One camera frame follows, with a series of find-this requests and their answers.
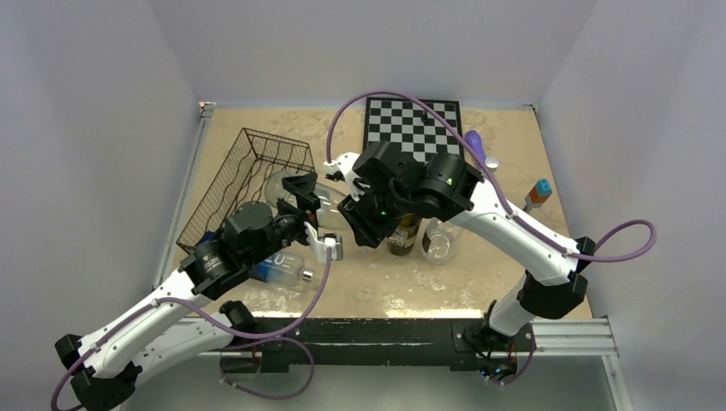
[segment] glass bottle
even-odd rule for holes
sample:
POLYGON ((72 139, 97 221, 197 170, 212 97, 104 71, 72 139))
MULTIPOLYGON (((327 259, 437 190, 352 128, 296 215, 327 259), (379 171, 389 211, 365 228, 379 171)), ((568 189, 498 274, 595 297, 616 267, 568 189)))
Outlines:
POLYGON ((434 264, 449 261, 456 254, 456 242, 460 236, 461 227, 433 218, 426 226, 424 238, 421 240, 421 251, 424 253, 424 258, 434 264))
POLYGON ((408 255, 414 249, 421 219, 414 214, 403 216, 396 232, 388 239, 388 249, 393 255, 408 255))

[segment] cable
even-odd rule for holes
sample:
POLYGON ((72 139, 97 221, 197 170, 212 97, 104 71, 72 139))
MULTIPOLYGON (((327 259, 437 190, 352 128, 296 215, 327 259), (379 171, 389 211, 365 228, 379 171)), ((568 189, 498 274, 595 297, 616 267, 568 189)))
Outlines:
POLYGON ((532 225, 528 224, 524 219, 521 217, 514 215, 512 206, 509 205, 509 202, 507 201, 507 198, 504 196, 504 191, 502 191, 502 188, 499 186, 499 183, 497 182, 497 179, 494 178, 494 175, 489 171, 487 167, 484 165, 484 160, 479 157, 479 154, 477 154, 474 149, 459 135, 459 133, 456 131, 455 128, 451 127, 448 122, 446 122, 435 110, 433 110, 428 105, 424 104, 422 101, 418 100, 415 97, 409 96, 402 92, 392 92, 389 90, 374 90, 372 92, 363 92, 361 94, 358 94, 356 96, 353 96, 350 100, 345 102, 340 109, 336 112, 336 114, 333 116, 333 120, 330 122, 330 127, 328 128, 328 136, 327 140, 325 141, 325 155, 327 157, 328 163, 332 162, 332 154, 331 154, 331 145, 333 141, 333 131, 335 130, 336 124, 338 120, 340 119, 340 116, 342 113, 353 103, 360 100, 361 98, 374 96, 376 94, 389 94, 392 96, 397 96, 400 98, 405 98, 406 100, 418 105, 421 109, 423 109, 426 113, 431 115, 433 118, 435 118, 438 122, 440 122, 445 128, 446 131, 451 133, 458 141, 459 144, 461 144, 468 152, 472 155, 474 161, 477 163, 481 171, 485 174, 486 179, 489 180, 491 185, 494 187, 495 193, 497 193, 497 198, 499 199, 499 202, 502 203, 502 208, 507 212, 508 215, 512 216, 512 218, 527 232, 534 235, 538 239, 540 239, 543 243, 549 245, 550 247, 557 250, 559 253, 567 254, 572 257, 575 257, 577 259, 582 259, 585 261, 592 261, 592 262, 599 262, 599 263, 615 263, 620 261, 628 261, 630 259, 635 259, 650 250, 653 245, 656 242, 656 238, 658 237, 658 231, 656 230, 655 225, 647 220, 632 220, 628 221, 626 223, 620 224, 611 231, 609 231, 605 236, 603 236, 600 241, 598 241, 598 245, 602 246, 610 237, 612 237, 615 233, 619 232, 622 229, 625 229, 626 227, 629 227, 631 225, 645 225, 650 230, 650 237, 648 238, 648 241, 646 244, 635 250, 632 253, 628 253, 625 255, 619 255, 619 256, 612 256, 612 257, 595 257, 593 255, 585 255, 582 253, 576 253, 574 250, 570 251, 567 248, 561 246, 548 236, 544 235, 543 233, 539 232, 537 229, 535 229, 532 225))
MULTIPOLYGON (((179 298, 175 298, 175 297, 158 298, 157 303, 164 304, 164 303, 168 302, 168 303, 175 303, 175 304, 182 305, 182 306, 188 308, 189 310, 194 311, 200 317, 207 320, 209 323, 216 326, 218 329, 228 332, 229 334, 232 334, 233 336, 240 337, 240 338, 246 338, 248 340, 262 340, 262 342, 260 342, 260 341, 251 342, 250 344, 247 345, 249 347, 252 347, 253 345, 264 343, 265 340, 278 341, 280 339, 286 338, 282 341, 288 341, 288 340, 295 341, 292 338, 279 337, 279 336, 290 332, 291 330, 296 328, 298 325, 300 325, 305 320, 307 315, 310 314, 310 312, 315 308, 315 305, 318 304, 318 300, 320 300, 320 296, 323 294, 323 289, 325 288, 325 284, 328 282, 328 276, 330 274, 330 264, 333 260, 333 250, 328 248, 327 252, 328 253, 327 253, 327 259, 325 261, 325 269, 323 271, 323 278, 320 280, 320 287, 318 288, 318 291, 315 293, 315 296, 312 298, 310 305, 307 306, 305 311, 302 313, 302 315, 298 319, 296 319, 295 321, 293 321, 292 323, 290 323, 289 325, 283 327, 281 330, 278 330, 278 331, 267 332, 267 333, 263 333, 263 334, 251 334, 248 332, 237 331, 233 328, 229 328, 227 325, 220 323, 219 321, 214 319, 211 315, 202 311, 201 308, 195 306, 193 303, 186 301, 186 300, 179 299, 179 298)), ((100 337, 96 341, 96 343, 94 344, 95 349, 98 349, 101 346, 103 346, 104 344, 106 344, 109 341, 109 339, 111 337, 113 337, 118 331, 122 330, 123 327, 126 327, 127 325, 131 324, 141 314, 143 314, 153 308, 154 308, 153 305, 147 304, 147 305, 139 308, 138 310, 134 311, 133 313, 130 313, 125 319, 122 319, 121 321, 118 322, 118 324, 111 327, 110 330, 108 330, 105 334, 103 334, 102 337, 100 337)), ((83 408, 83 406, 77 405, 73 408, 69 408, 66 410, 60 409, 58 407, 58 397, 61 395, 61 390, 62 390, 63 386, 68 382, 68 380, 73 375, 75 370, 77 370, 79 366, 81 366, 86 360, 88 360, 88 358, 91 355, 93 355, 95 353, 94 347, 89 348, 83 355, 81 355, 78 358, 78 360, 76 360, 61 377, 61 380, 56 385, 56 388, 53 390, 53 395, 51 396, 51 410, 52 411, 76 411, 78 409, 83 408)), ((305 385, 303 385, 302 389, 304 390, 310 384, 309 380, 312 378, 312 368, 314 367, 314 362, 313 362, 312 354, 310 354, 310 351, 307 348, 305 348, 304 346, 302 346, 302 348, 303 348, 303 351, 305 351, 306 354, 308 355, 308 358, 310 359, 310 367, 311 367, 311 377, 308 379, 308 382, 305 385)), ((296 391, 295 395, 300 394, 301 392, 302 392, 302 390, 298 390, 298 391, 296 391)), ((254 391, 253 391, 253 392, 250 392, 250 394, 257 395, 259 393, 254 393, 254 391)))
POLYGON ((237 383, 232 382, 232 380, 230 380, 229 378, 227 378, 226 375, 224 375, 224 370, 221 367, 219 367, 219 373, 222 375, 222 381, 232 388, 236 388, 237 390, 246 392, 247 394, 251 394, 253 396, 258 396, 259 398, 264 398, 266 400, 288 400, 289 398, 298 396, 303 391, 305 391, 307 389, 307 387, 310 385, 310 383, 312 382, 312 377, 315 374, 315 365, 313 363, 312 353, 302 342, 299 342, 297 340, 294 340, 292 338, 287 338, 287 337, 273 337, 273 338, 267 338, 265 340, 250 342, 249 344, 238 345, 238 346, 233 346, 233 347, 225 347, 224 351, 229 351, 231 349, 250 348, 250 347, 260 345, 260 344, 272 343, 275 341, 285 341, 285 342, 293 343, 293 344, 297 345, 298 347, 300 347, 300 349, 302 349, 303 352, 305 352, 305 355, 307 355, 307 358, 310 360, 310 374, 307 376, 307 380, 305 381, 305 383, 298 390, 291 392, 290 394, 285 394, 282 396, 278 396, 278 395, 274 395, 274 394, 265 394, 265 393, 258 392, 255 390, 250 390, 249 388, 243 387, 241 385, 238 385, 237 383))
POLYGON ((537 348, 537 343, 534 341, 534 327, 532 326, 532 323, 528 323, 528 324, 529 324, 529 335, 531 338, 530 338, 530 344, 529 344, 529 354, 527 355, 527 359, 524 361, 524 365, 522 366, 520 371, 518 373, 516 373, 514 375, 514 377, 512 377, 508 380, 505 380, 505 381, 502 381, 502 380, 498 381, 498 383, 500 385, 507 385, 507 384, 514 383, 514 381, 516 379, 518 379, 519 377, 521 377, 521 375, 524 373, 524 371, 527 370, 527 368, 529 367, 529 363, 532 362, 532 357, 534 356, 534 349, 537 348))

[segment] white cap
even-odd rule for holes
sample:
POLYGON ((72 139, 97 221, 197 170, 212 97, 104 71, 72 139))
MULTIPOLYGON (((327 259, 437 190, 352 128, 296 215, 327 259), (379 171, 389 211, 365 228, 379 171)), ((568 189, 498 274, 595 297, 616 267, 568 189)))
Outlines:
POLYGON ((499 168, 499 160, 494 157, 487 157, 484 159, 484 165, 493 173, 499 168))
POLYGON ((303 281, 312 281, 312 274, 314 274, 315 271, 312 270, 312 268, 303 268, 302 269, 302 280, 303 281))

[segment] purple cap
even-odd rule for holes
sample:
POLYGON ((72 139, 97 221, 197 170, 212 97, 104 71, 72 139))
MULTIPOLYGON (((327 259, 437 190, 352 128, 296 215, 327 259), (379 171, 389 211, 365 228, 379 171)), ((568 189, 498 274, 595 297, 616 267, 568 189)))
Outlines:
POLYGON ((464 140, 474 149, 482 162, 486 159, 484 147, 481 146, 481 136, 475 130, 469 130, 464 134, 464 140))

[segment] plastic bottle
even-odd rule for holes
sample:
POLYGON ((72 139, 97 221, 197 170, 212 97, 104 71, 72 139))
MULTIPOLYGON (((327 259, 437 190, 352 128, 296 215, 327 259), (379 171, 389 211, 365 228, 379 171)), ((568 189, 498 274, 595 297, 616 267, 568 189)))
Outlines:
POLYGON ((301 281, 312 280, 313 271, 305 267, 305 259, 293 253, 281 251, 257 264, 250 277, 264 283, 276 283, 294 287, 301 281))
POLYGON ((456 254, 456 242, 461 236, 461 227, 452 223, 442 223, 433 218, 426 226, 424 238, 421 240, 421 251, 424 258, 434 264, 443 264, 456 254))

